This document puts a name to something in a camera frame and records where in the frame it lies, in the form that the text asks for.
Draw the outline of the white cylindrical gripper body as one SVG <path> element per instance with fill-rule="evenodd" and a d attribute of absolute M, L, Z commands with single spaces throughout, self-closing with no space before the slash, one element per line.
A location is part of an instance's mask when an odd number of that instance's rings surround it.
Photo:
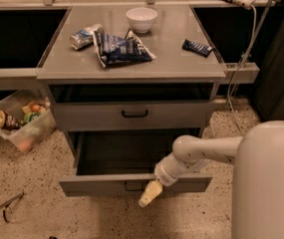
<path fill-rule="evenodd" d="M 184 162 L 173 153 L 164 157 L 155 165 L 155 180 L 163 186 L 172 186 L 184 174 Z"/>

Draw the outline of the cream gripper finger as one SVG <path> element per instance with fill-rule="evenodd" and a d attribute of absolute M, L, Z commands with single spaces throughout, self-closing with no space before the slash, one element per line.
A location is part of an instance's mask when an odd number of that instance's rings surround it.
<path fill-rule="evenodd" d="M 161 193 L 162 185 L 156 180 L 150 181 L 139 200 L 140 207 L 147 207 Z"/>

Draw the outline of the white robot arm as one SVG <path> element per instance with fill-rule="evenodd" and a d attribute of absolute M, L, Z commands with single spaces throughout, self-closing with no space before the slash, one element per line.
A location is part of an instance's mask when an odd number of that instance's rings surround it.
<path fill-rule="evenodd" d="M 178 137 L 156 164 L 139 205 L 148 206 L 208 160 L 234 166 L 231 239 L 284 239 L 284 120 L 260 123 L 244 136 Z"/>

